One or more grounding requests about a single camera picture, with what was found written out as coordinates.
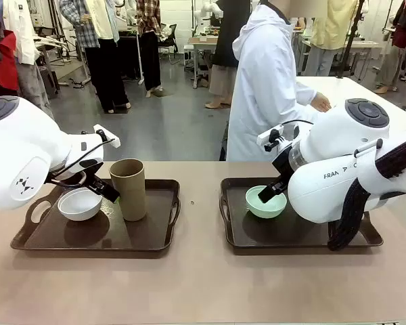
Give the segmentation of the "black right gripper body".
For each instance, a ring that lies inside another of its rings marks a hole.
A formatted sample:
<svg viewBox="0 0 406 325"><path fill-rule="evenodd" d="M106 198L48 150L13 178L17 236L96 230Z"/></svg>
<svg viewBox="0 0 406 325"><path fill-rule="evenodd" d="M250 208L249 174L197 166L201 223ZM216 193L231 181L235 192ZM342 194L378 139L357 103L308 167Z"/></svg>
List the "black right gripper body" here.
<svg viewBox="0 0 406 325"><path fill-rule="evenodd" d="M277 183L288 185L290 178L293 176L296 167L292 166L292 149L284 148L273 160L272 165L279 172Z"/></svg>

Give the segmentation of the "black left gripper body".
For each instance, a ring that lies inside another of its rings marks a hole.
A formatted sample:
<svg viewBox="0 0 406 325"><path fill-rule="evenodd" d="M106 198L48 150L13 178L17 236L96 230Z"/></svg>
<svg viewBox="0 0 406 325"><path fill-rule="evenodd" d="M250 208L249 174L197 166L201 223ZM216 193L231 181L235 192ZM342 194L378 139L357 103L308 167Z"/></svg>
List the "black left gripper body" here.
<svg viewBox="0 0 406 325"><path fill-rule="evenodd" d="M81 160L72 167L52 174L52 184L65 188L93 186L98 180L95 175L103 162L96 159Z"/></svg>

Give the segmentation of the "person's right hand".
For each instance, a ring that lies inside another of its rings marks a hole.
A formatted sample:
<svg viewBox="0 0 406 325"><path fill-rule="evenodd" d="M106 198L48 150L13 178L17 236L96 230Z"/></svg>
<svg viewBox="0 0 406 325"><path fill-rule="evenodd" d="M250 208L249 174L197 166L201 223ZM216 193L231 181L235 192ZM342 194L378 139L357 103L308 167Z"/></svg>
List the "person's right hand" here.
<svg viewBox="0 0 406 325"><path fill-rule="evenodd" d="M316 93L310 105L319 112L327 112L332 108L329 99L320 92Z"/></svg>

